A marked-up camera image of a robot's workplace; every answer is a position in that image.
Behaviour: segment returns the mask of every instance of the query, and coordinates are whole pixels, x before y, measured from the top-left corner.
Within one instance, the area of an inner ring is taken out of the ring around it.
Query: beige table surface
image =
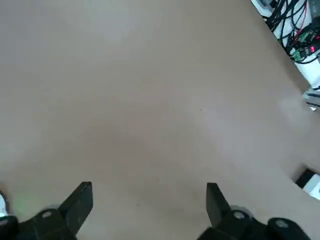
[[[319,239],[305,80],[248,0],[0,2],[0,182],[25,220],[92,181],[80,240],[195,240],[207,182]]]

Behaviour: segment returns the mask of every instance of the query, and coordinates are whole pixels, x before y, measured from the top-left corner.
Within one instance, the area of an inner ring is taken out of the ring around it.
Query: cable bundle
[[[304,60],[314,53],[309,50],[309,46],[312,44],[319,44],[320,46],[320,26],[311,23],[303,28],[307,15],[307,5],[308,0],[303,2],[301,0],[291,0],[291,2],[289,0],[278,0],[271,16],[262,16],[272,32],[278,27],[280,28],[279,43],[288,56],[299,64],[308,64],[315,61],[318,56],[310,61]],[[297,23],[302,16],[301,26],[298,27]],[[289,22],[291,23],[292,31],[284,35],[285,24]]]

